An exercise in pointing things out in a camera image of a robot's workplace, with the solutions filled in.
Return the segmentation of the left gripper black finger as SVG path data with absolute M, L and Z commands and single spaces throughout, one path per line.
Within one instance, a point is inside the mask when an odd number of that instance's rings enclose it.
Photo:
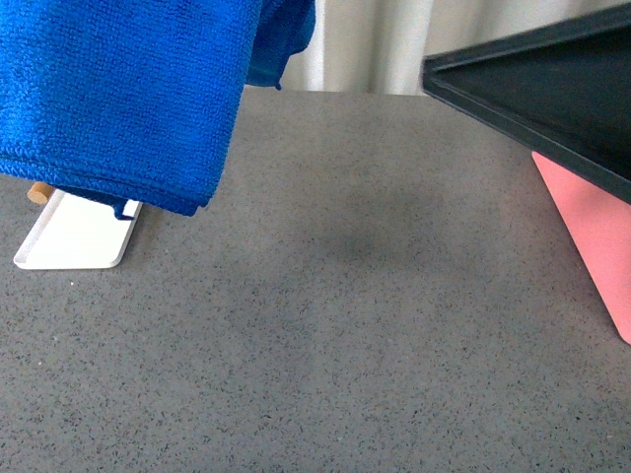
M 429 96 L 630 200 L 630 8 L 431 55 Z

